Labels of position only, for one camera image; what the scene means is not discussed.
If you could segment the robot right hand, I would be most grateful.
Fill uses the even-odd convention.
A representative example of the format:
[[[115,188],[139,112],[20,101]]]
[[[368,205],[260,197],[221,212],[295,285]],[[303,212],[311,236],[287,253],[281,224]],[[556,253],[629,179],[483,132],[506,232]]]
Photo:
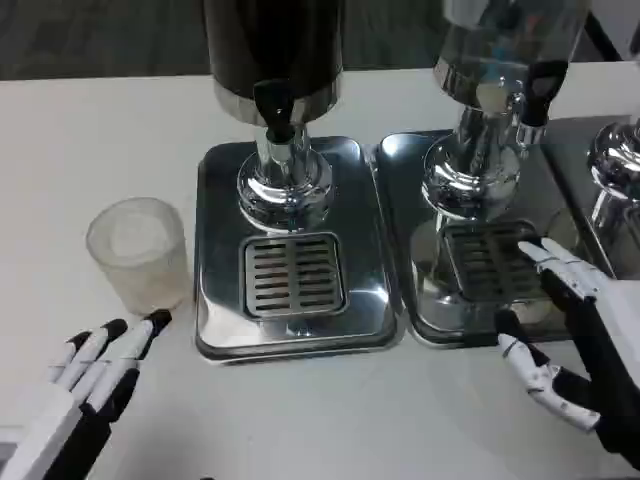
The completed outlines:
[[[588,375],[551,359],[530,341],[517,314],[494,317],[498,344],[528,395],[611,454],[639,466],[639,283],[614,279],[554,240],[521,241],[543,291],[564,324]]]

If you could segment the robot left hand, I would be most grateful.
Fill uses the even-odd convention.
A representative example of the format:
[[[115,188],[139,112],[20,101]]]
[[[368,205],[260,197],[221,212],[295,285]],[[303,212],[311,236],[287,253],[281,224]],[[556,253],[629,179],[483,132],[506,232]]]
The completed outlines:
[[[69,338],[47,370],[44,404],[14,440],[1,441],[3,479],[85,479],[126,410],[154,340],[172,322],[155,310]]]

